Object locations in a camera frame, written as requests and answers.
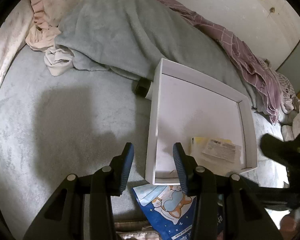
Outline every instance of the plaid fabric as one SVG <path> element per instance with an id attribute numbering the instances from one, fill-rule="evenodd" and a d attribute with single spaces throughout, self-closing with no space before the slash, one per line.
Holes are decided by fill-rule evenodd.
<path id="1" fill-rule="evenodd" d="M 251 52 L 247 44 L 225 27 L 206 20 L 176 0 L 158 1 L 179 13 L 189 24 L 221 45 L 232 63 L 242 73 L 244 80 L 254 86 L 260 93 L 266 111 L 270 114 L 271 122 L 276 123 L 279 108 L 281 107 L 281 89 L 271 71 L 262 67 L 260 61 Z"/>

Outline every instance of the gray bed sheet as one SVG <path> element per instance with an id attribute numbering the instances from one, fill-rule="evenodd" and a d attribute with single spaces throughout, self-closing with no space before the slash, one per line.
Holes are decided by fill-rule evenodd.
<path id="1" fill-rule="evenodd" d="M 16 239 L 68 174 L 93 174 L 126 142 L 135 147 L 128 188 L 146 183 L 151 101 L 132 86 L 104 71 L 53 77 L 41 52 L 20 51 L 0 89 L 0 208 Z M 115 220 L 145 219 L 129 190 L 112 205 Z"/>

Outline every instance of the white box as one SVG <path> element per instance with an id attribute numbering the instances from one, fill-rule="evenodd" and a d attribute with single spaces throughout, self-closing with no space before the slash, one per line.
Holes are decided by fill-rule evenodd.
<path id="1" fill-rule="evenodd" d="M 248 98 L 197 70 L 161 59 L 154 75 L 146 180 L 154 185 L 178 185 L 173 144 L 181 142 L 189 154 L 192 137 L 229 139 L 242 147 L 237 168 L 202 163 L 194 156 L 198 165 L 215 174 L 225 176 L 257 167 L 257 142 Z"/>

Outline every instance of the white label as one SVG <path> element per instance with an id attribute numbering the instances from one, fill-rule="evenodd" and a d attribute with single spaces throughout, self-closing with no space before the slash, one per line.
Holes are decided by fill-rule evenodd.
<path id="1" fill-rule="evenodd" d="M 241 152 L 241 146 L 210 139 L 202 153 L 235 163 L 235 156 Z"/>

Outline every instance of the gray blanket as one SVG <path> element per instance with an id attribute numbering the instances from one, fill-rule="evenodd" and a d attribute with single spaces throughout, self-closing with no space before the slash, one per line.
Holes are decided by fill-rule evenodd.
<path id="1" fill-rule="evenodd" d="M 194 68 L 248 96 L 215 41 L 157 0 L 84 0 L 60 22 L 55 38 L 74 53 L 77 69 L 153 79 L 161 58 Z"/>

